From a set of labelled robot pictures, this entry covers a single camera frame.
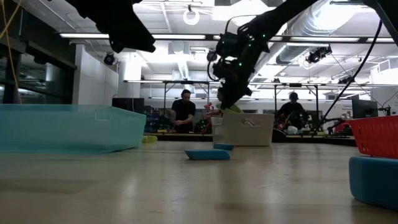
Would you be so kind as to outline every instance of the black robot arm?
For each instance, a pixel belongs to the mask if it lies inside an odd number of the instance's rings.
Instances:
[[[317,0],[287,0],[274,10],[258,15],[252,21],[238,28],[237,34],[227,32],[221,34],[216,46],[216,53],[221,56],[213,65],[213,74],[219,79],[224,79],[224,100],[221,108],[229,108],[244,95],[251,95],[248,88],[249,78],[262,52],[269,52],[267,41],[289,20],[299,15]],[[397,17],[392,11],[383,8],[396,8],[398,1],[390,0],[364,0],[372,7],[383,21],[390,25],[387,27],[396,43]]]

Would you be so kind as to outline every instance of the blue foam block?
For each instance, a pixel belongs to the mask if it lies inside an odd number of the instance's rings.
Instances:
[[[398,210],[398,159],[352,157],[349,186],[353,196],[371,205]]]
[[[225,150],[185,150],[186,155],[193,160],[204,159],[229,159],[229,154]]]
[[[232,144],[225,144],[225,143],[214,143],[214,149],[223,149],[223,150],[232,150],[234,149],[234,145]]]

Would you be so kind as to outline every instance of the security camera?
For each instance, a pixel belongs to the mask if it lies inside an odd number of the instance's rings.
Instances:
[[[209,52],[207,53],[206,58],[208,62],[214,62],[215,60],[217,60],[216,51],[214,49],[210,49]]]
[[[108,52],[106,53],[106,56],[104,58],[104,63],[107,65],[114,65],[118,62],[118,60],[114,57],[113,52]]]

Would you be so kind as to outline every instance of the fluorescent light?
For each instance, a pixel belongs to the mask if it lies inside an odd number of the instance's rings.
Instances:
[[[126,80],[128,83],[163,83],[159,80]]]
[[[300,42],[357,42],[356,37],[292,37],[291,41]]]
[[[373,42],[374,38],[368,38],[366,42]],[[384,38],[384,37],[380,37],[377,38],[376,42],[380,42],[380,43],[394,43],[394,39],[393,38]]]
[[[109,39],[108,34],[87,34],[87,33],[62,33],[60,34],[63,38],[69,39]],[[191,39],[191,40],[204,40],[206,35],[183,35],[183,34],[154,34],[152,35],[157,40],[168,40],[168,39]]]
[[[157,40],[162,39],[193,39],[193,40],[204,40],[205,35],[183,35],[183,34],[154,34],[152,35]]]
[[[153,99],[153,100],[164,100],[164,97],[148,97],[148,99]],[[166,97],[166,100],[177,100],[179,97]],[[207,100],[207,98],[200,98],[200,97],[191,97],[191,100]]]
[[[153,100],[164,100],[164,97],[148,97],[148,99],[153,99]],[[170,100],[170,99],[178,99],[178,97],[166,97],[166,100]]]
[[[316,44],[316,43],[287,43],[289,47],[329,47],[328,44]]]
[[[83,33],[71,33],[71,34],[60,34],[63,38],[70,39],[108,39],[108,34],[83,34]]]
[[[281,41],[282,37],[272,37],[269,41]]]

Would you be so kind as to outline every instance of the plastic storage bin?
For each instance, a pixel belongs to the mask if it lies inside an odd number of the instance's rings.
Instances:
[[[398,116],[347,121],[360,153],[398,159]]]
[[[95,105],[0,105],[0,152],[99,154],[142,144],[145,115]]]
[[[213,142],[235,146],[270,146],[273,114],[224,114],[211,118]]]

